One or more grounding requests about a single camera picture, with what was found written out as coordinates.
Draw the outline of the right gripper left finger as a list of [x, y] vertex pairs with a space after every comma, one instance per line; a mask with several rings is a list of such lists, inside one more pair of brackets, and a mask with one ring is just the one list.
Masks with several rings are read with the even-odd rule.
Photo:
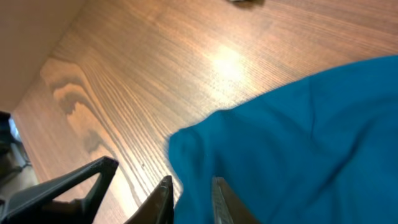
[[172, 176], [166, 175], [125, 224], [173, 224], [174, 188]]

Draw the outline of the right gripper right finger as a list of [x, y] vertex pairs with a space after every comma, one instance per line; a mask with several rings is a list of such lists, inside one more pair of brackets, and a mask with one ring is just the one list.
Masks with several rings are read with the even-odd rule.
[[212, 178], [211, 197], [216, 224], [260, 224], [224, 178]]

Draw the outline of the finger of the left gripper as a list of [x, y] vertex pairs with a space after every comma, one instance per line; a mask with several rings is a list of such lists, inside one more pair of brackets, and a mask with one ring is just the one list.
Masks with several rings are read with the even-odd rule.
[[[1, 223], [92, 223], [119, 162], [103, 156], [68, 174], [14, 194], [1, 214]], [[94, 175], [96, 182], [83, 198], [56, 198]]]

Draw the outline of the blue polo shirt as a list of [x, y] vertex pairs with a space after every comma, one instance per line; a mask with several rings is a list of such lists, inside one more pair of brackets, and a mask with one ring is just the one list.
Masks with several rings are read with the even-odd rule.
[[261, 223], [397, 222], [397, 57], [332, 68], [169, 139], [175, 223], [213, 223], [222, 177]]

